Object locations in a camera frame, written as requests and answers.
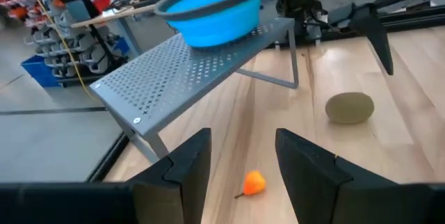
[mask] yellow cable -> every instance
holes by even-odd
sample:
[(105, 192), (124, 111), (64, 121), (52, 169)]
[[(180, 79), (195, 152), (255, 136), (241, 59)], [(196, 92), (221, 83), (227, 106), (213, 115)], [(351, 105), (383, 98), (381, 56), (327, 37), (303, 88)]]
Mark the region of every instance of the yellow cable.
[(39, 3), (39, 5), (40, 5), (41, 9), (43, 10), (44, 14), (47, 16), (47, 18), (49, 19), (49, 22), (51, 22), (51, 25), (53, 25), (53, 27), (56, 30), (58, 36), (62, 40), (63, 46), (66, 48), (66, 50), (68, 52), (68, 55), (70, 56), (70, 60), (74, 64), (74, 69), (76, 70), (77, 77), (79, 78), (79, 81), (82, 84), (82, 88), (85, 90), (87, 95), (91, 97), (91, 99), (93, 99), (96, 102), (98, 102), (99, 100), (96, 99), (94, 96), (92, 96), (90, 94), (90, 92), (88, 91), (88, 89), (86, 88), (86, 86), (85, 86), (85, 84), (83, 82), (82, 76), (81, 76), (81, 74), (79, 72), (79, 69), (77, 68), (76, 61), (75, 61), (75, 59), (74, 59), (74, 57), (73, 57), (73, 55), (72, 55), (72, 53), (70, 51), (70, 48), (68, 47), (68, 44), (66, 43), (65, 39), (63, 38), (62, 33), (60, 33), (60, 31), (58, 30), (57, 25), (54, 23), (53, 19), (48, 15), (47, 9), (43, 6), (42, 2), (40, 0), (36, 0), (36, 1)]

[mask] green ball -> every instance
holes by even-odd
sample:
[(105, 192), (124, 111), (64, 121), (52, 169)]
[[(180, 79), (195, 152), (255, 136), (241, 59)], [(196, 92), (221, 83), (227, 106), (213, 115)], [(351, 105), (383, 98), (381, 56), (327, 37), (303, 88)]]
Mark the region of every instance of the green ball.
[(374, 102), (364, 93), (341, 93), (332, 96), (327, 101), (325, 110), (331, 121), (339, 124), (353, 124), (371, 117), (374, 112)]

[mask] wooden surface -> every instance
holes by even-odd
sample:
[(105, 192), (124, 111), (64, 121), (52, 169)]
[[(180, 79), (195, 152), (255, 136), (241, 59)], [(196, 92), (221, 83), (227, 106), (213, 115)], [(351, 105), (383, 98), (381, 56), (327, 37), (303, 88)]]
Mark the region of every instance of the wooden surface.
[(143, 12), (148, 12), (148, 11), (153, 11), (154, 7), (156, 4), (153, 5), (148, 5), (148, 6), (143, 6), (142, 8), (123, 8), (121, 10), (116, 10), (116, 9), (110, 9), (110, 10), (105, 10), (104, 12), (102, 12), (101, 15), (93, 18), (93, 19), (89, 19), (83, 22), (77, 22), (77, 23), (73, 23), (71, 24), (71, 27), (73, 29), (81, 27), (81, 26), (88, 26), (91, 24), (98, 24), (98, 23), (102, 23), (102, 22), (108, 22), (114, 19), (119, 19), (122, 17), (126, 17), (126, 16), (130, 16), (130, 15), (135, 15), (138, 13), (143, 13)]
[[(275, 154), (284, 127), (398, 183), (445, 181), (445, 28), (390, 35), (395, 75), (382, 73), (364, 38), (299, 49), (300, 87), (290, 90), (240, 74), (203, 97), (161, 133), (169, 150), (203, 127), (212, 130), (211, 176), (202, 223), (297, 223)], [(245, 66), (290, 79), (289, 53), (263, 51)], [(335, 125), (324, 108), (333, 95), (362, 91), (375, 103), (368, 122)], [(107, 181), (150, 166), (132, 145)], [(234, 199), (246, 171), (265, 192)]]

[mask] orange toy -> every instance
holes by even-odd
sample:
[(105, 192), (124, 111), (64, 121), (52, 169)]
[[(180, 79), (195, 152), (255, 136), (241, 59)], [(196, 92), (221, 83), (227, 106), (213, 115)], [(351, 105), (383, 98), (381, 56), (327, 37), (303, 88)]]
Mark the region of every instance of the orange toy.
[(253, 195), (266, 188), (266, 180), (258, 170), (250, 171), (244, 179), (243, 193), (235, 196), (235, 199), (243, 195)]

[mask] perforated metal shelf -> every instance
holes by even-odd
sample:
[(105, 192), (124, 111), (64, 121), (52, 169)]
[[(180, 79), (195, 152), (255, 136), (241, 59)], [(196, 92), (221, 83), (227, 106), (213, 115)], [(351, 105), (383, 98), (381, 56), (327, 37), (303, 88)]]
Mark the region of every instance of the perforated metal shelf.
[(157, 134), (291, 27), (292, 19), (276, 18), (207, 49), (191, 48), (177, 34), (90, 87), (138, 134)]

